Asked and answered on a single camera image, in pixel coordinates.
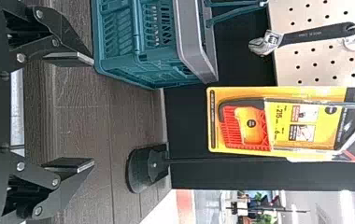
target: yellow packaging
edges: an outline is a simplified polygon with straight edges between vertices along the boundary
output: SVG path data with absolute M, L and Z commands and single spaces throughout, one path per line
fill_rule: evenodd
M 344 102 L 346 93 L 344 87 L 208 88 L 208 148 L 218 153 L 329 160 L 342 106 L 326 103 Z M 226 130 L 241 141 L 241 148 L 228 147 L 233 141 L 225 142 Z

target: pegboard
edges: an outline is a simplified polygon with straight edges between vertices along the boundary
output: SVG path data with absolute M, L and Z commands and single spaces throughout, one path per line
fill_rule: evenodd
M 270 0 L 268 10 L 271 29 L 280 34 L 355 22 L 353 0 Z M 355 52 L 342 39 L 288 45 L 274 60 L 278 85 L 355 87 Z

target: teal plastic basket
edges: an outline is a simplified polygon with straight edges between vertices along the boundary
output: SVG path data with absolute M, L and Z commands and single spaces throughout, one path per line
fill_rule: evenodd
M 92 0 L 98 73 L 147 89 L 201 83 L 179 59 L 172 0 Z

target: wooden floor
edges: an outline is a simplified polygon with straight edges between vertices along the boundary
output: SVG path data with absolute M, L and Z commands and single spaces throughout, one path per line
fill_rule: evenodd
M 90 0 L 26 3 L 63 12 L 92 50 Z M 139 223 L 170 190 L 169 179 L 140 195 L 125 184 L 130 151 L 163 141 L 161 94 L 92 68 L 36 62 L 25 67 L 23 82 L 26 157 L 37 163 L 89 157 L 96 165 L 64 212 L 45 223 Z

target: metal hook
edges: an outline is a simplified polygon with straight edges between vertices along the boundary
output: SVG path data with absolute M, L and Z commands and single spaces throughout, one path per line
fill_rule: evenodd
M 270 0 L 265 0 L 265 1 L 260 1 L 259 6 L 260 7 L 265 7 L 270 2 Z

